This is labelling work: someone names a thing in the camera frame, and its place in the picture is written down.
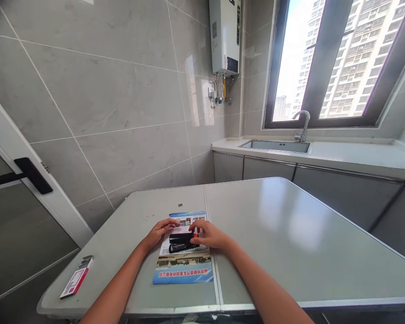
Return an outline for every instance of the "door handle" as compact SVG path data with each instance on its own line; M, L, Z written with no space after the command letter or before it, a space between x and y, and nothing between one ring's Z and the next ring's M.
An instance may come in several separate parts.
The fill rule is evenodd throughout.
M16 174L15 172L11 172L0 175L0 185L28 178L40 194L49 194L53 192L49 183L44 179L28 157L15 159L14 162L21 169L22 173Z

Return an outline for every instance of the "kitchen sink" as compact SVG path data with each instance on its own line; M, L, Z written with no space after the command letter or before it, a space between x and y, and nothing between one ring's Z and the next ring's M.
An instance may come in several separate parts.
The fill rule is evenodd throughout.
M306 142L287 142L287 141L269 141L261 139L252 139L245 144L240 145L241 148L247 149L267 149L273 151L285 151L295 153L308 153L310 143Z

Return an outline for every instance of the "high-rise building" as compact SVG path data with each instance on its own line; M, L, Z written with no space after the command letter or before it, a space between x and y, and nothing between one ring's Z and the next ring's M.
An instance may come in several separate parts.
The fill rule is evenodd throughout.
M307 37L297 76L296 94L276 98L273 120L291 120L301 109L311 68L314 45L324 11L324 0L313 3L307 22ZM355 0L346 23L346 34L340 44L320 118L362 116L372 89L383 67L390 47L405 15L405 0ZM278 108L292 102L287 116Z
M276 120L287 120L291 110L291 104L287 103L287 96L276 97L274 109Z

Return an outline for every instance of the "sky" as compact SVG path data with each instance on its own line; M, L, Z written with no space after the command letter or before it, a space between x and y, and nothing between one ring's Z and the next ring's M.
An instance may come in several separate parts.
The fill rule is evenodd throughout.
M315 0L290 0L276 93L277 97L286 95L287 103L293 103L297 92L297 81L300 66L304 64L303 51L309 31L307 22L311 17L314 2Z

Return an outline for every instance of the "water heater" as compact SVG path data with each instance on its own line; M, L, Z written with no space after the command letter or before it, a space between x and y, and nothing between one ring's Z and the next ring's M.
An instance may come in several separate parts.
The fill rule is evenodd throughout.
M210 0L213 74L239 73L241 0Z

